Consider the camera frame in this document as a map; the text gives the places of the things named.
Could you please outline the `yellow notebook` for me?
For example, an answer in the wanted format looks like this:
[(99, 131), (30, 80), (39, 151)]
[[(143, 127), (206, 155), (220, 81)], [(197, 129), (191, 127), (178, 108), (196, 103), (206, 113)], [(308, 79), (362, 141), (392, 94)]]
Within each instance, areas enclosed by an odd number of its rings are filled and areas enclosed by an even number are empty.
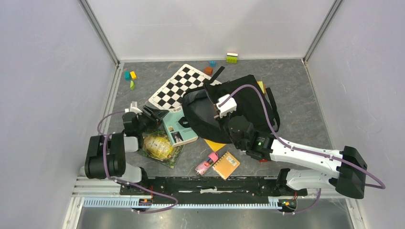
[(213, 152), (218, 152), (221, 148), (226, 146), (226, 144), (216, 143), (216, 142), (210, 141), (208, 139), (204, 139), (204, 141), (212, 149)]

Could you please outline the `teal paperback book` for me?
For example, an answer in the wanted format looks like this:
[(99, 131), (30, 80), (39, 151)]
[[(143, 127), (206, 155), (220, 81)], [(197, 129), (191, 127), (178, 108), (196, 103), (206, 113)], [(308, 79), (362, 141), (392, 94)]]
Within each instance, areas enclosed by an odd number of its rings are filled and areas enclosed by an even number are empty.
[(182, 107), (170, 109), (162, 119), (173, 147), (182, 146), (198, 139), (184, 116)]

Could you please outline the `black backpack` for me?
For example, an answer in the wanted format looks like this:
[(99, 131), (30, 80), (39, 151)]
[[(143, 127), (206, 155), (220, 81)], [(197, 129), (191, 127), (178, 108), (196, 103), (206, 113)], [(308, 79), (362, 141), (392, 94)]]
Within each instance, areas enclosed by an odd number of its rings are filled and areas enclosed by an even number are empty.
[(181, 107), (188, 126), (198, 137), (222, 144), (231, 143), (228, 122), (237, 116), (244, 117), (255, 130), (277, 132), (280, 116), (271, 89), (262, 90), (251, 74), (214, 84), (223, 70), (221, 67), (202, 86), (189, 89), (182, 96)]

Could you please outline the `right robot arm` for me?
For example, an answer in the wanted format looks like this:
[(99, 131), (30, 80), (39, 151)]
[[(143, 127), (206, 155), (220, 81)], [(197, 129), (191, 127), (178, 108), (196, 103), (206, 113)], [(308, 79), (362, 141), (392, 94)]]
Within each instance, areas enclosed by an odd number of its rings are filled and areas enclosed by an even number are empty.
[(348, 198), (364, 197), (366, 175), (359, 169), (366, 170), (367, 164), (356, 148), (345, 146), (343, 150), (327, 150), (295, 145), (255, 130), (244, 116), (232, 117), (234, 111), (235, 106), (219, 106), (215, 118), (224, 122), (223, 127), (237, 149), (256, 160), (287, 162), (304, 167), (303, 170), (285, 168), (279, 172), (276, 189), (280, 194), (287, 195), (293, 190), (307, 188), (333, 188)]

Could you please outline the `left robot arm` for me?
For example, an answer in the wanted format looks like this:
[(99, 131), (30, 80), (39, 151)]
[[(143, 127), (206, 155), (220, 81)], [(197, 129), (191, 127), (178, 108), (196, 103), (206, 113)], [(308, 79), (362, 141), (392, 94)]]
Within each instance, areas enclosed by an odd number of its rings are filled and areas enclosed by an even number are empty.
[(124, 130), (110, 135), (99, 132), (90, 137), (85, 164), (80, 174), (89, 179), (110, 178), (119, 183), (132, 183), (138, 194), (149, 191), (150, 181), (141, 167), (126, 162), (126, 153), (136, 152), (143, 147), (143, 133), (158, 128), (168, 110), (129, 108), (125, 111), (108, 114), (122, 114)]

